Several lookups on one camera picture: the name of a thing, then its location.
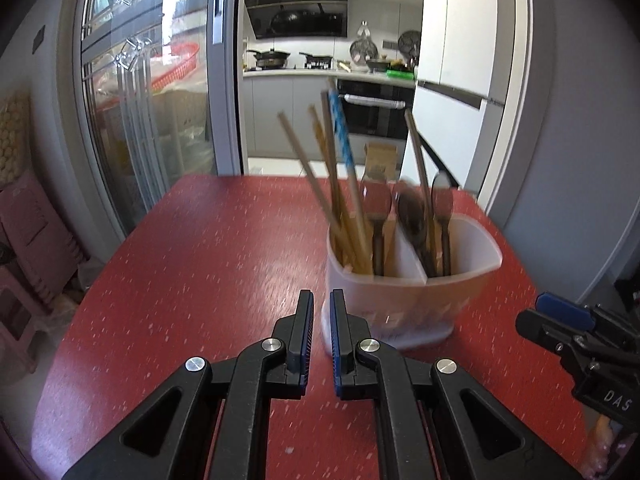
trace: kitchen counter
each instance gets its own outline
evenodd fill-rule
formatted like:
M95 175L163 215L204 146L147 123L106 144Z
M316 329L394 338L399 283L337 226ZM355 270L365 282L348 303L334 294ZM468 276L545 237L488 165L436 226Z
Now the kitchen counter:
M322 179L324 192L328 181ZM504 237L462 191L454 211L479 221L502 267L441 345L404 354L446 356L576 465L580 404L559 359L515 331L536 290ZM81 303L56 353L38 409L32 455L59 479L89 448L195 355L238 355L292 314L298 292L325 298L326 221L303 178L190 175L118 248ZM271 403L267 478L378 478L372 402L340 402L332 360L314 334L306 396Z
M370 72L346 72L345 70L313 70L309 68L284 68L280 70L255 70L244 72L245 78L254 77L283 77L283 76L317 76L335 77L351 81L364 81L369 83L381 83L404 88L415 88L415 81L399 77L389 77L383 73Z

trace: silver screw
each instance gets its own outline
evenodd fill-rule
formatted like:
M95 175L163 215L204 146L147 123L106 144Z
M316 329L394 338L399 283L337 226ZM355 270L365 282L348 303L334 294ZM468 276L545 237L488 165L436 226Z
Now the silver screw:
M204 359L202 357L190 357L185 362L184 367L190 372L199 372L204 368Z
M363 352L375 352L380 348L380 343L375 339L363 339L360 342L360 349Z
M440 359L440 361L436 363L436 368L440 373L452 374L458 369L458 365L451 359Z
M275 337L270 337L268 339L265 339L262 342L262 349L266 350L267 352L275 352L281 346L282 346L282 343L280 342L279 339L276 339Z

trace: tabletop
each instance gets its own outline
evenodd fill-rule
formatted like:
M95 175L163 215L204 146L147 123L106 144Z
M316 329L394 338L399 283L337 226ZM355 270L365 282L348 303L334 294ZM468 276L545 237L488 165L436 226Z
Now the tabletop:
M456 192L454 212L489 231L502 267L445 342L405 355L454 359L577 465L586 432L572 380L514 328L535 288L469 195ZM33 427L41 470L60 478L189 357L219 361L269 336L301 288L315 296L319 327L326 229L303 178L180 180L105 266L56 353ZM372 402L335 397L319 333L306 396L271 403L268 446L268 479L378 478Z

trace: utensil holder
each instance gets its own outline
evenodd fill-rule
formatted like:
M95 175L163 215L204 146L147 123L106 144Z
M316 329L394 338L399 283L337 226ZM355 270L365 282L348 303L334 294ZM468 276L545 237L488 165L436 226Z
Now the utensil holder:
M394 220L385 225L385 273L391 276L364 276L343 269L327 235L326 293L321 313L327 351L331 352L328 298L336 288L343 290L348 312L367 320L373 338L398 349L446 339L453 332L456 316L502 265L500 248L476 220L453 215L449 238L452 276L427 278L414 248ZM439 244L439 230L436 240Z

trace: pink stool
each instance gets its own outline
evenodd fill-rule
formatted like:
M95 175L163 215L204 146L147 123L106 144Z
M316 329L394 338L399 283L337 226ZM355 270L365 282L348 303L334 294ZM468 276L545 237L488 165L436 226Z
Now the pink stool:
M28 282L51 303L84 256L31 171L0 192L0 221Z
M0 267L0 311L0 337L33 374L36 361L29 354L29 345L36 332L35 319L44 310L6 266Z

